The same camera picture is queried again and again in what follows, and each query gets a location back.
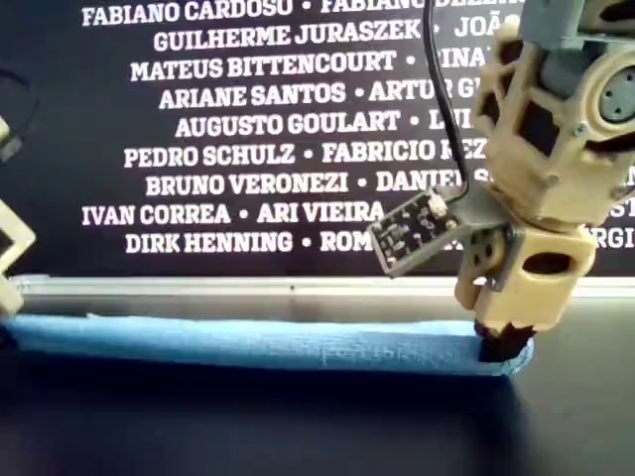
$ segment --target circuit board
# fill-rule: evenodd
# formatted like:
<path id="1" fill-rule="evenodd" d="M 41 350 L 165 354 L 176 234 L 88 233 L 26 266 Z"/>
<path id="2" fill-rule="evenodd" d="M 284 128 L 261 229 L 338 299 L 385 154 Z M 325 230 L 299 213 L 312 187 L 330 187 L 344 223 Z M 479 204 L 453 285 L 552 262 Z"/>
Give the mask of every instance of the circuit board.
<path id="1" fill-rule="evenodd" d="M 457 225 L 443 198 L 426 190 L 373 223 L 369 232 L 384 268 L 390 270 Z"/>

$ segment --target metal edge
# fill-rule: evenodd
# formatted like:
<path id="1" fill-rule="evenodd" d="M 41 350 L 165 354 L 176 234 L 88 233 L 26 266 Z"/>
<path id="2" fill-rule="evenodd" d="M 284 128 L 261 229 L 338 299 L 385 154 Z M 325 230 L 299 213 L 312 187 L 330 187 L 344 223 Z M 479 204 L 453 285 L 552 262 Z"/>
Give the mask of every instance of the metal edge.
<path id="1" fill-rule="evenodd" d="M 18 276 L 24 296 L 453 296 L 455 277 L 427 278 L 52 278 Z M 582 278 L 575 297 L 635 298 L 635 278 Z"/>

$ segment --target blue foam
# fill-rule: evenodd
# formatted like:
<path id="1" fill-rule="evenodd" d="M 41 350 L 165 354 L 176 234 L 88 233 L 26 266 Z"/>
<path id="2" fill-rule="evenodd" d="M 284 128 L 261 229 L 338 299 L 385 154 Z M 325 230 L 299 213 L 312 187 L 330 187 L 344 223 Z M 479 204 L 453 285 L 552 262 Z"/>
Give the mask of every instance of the blue foam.
<path id="1" fill-rule="evenodd" d="M 468 321 L 295 323 L 21 314 L 3 322 L 30 351 L 262 369 L 510 376 L 534 353 L 532 340 L 513 360 L 479 362 L 480 338 Z"/>

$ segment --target beige plastic part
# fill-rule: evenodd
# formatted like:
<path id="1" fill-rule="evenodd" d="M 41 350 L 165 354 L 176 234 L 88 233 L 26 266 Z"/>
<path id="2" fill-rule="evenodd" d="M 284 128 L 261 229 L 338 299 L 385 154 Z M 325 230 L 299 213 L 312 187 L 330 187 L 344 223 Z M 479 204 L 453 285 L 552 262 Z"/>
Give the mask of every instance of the beige plastic part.
<path id="1" fill-rule="evenodd" d="M 9 125 L 0 116 L 0 142 L 9 135 Z"/>
<path id="2" fill-rule="evenodd" d="M 475 311 L 475 318 L 494 334 L 508 324 L 552 329 L 560 321 L 577 280 L 595 260 L 596 243 L 582 227 L 556 233 L 519 225 L 522 244 L 514 254 L 505 249 L 502 232 L 479 233 L 465 247 L 454 295 Z M 501 290 L 493 289 L 496 272 L 508 272 Z M 485 285 L 474 281 L 485 278 Z"/>
<path id="3" fill-rule="evenodd" d="M 488 137 L 485 155 L 493 181 L 510 206 L 537 226 L 573 231 L 583 223 L 600 225 L 619 201 L 635 159 L 632 152 L 609 152 L 602 143 L 635 133 L 635 120 L 608 123 L 598 104 L 611 77 L 635 65 L 635 47 L 601 57 L 575 95 L 563 100 L 540 86 L 545 52 L 523 43 L 518 29 L 518 20 L 510 17 L 498 31 L 472 111 L 476 129 Z M 520 54 L 510 58 L 514 51 Z M 497 121 L 492 108 L 499 111 Z M 531 134 L 533 142 L 527 139 Z M 550 134 L 552 148 L 532 145 Z"/>
<path id="4" fill-rule="evenodd" d="M 628 34 L 635 31 L 635 19 L 617 20 L 607 22 L 602 19 L 601 14 L 607 8 L 625 3 L 624 0 L 586 0 L 579 22 L 579 29 L 582 32 L 602 33 L 602 34 Z"/>
<path id="5" fill-rule="evenodd" d="M 7 317 L 18 312 L 24 301 L 16 287 L 5 278 L 4 273 L 35 242 L 36 236 L 2 200 L 0 229 L 12 242 L 0 255 L 0 317 Z"/>

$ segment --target black cable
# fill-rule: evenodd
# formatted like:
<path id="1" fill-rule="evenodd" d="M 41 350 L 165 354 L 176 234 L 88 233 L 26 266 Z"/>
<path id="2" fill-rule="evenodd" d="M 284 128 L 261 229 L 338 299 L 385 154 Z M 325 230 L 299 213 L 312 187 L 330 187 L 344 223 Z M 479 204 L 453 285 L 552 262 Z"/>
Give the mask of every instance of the black cable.
<path id="1" fill-rule="evenodd" d="M 463 141 L 460 137 L 460 130 L 456 124 L 454 111 L 452 110 L 451 102 L 447 96 L 445 79 L 441 71 L 441 65 L 439 64 L 439 57 L 437 56 L 437 42 L 435 41 L 435 31 L 433 28 L 434 11 L 435 0 L 426 0 L 423 18 L 424 52 L 426 53 L 428 72 L 435 89 L 435 96 L 437 97 L 439 111 L 444 119 L 445 133 L 447 134 L 447 139 L 449 141 L 449 148 L 452 152 L 452 157 L 456 162 L 458 172 L 460 173 L 460 179 L 462 182 L 462 193 L 460 196 L 464 196 L 469 191 L 470 176 L 465 162 Z"/>
<path id="2" fill-rule="evenodd" d="M 39 99 L 31 81 L 14 69 L 0 65 L 0 79 L 1 78 L 10 79 L 24 88 L 30 96 L 31 102 L 24 121 L 18 126 L 10 125 L 9 136 L 0 141 L 0 163 L 4 163 L 22 149 L 26 136 L 31 132 L 31 127 L 39 107 Z"/>

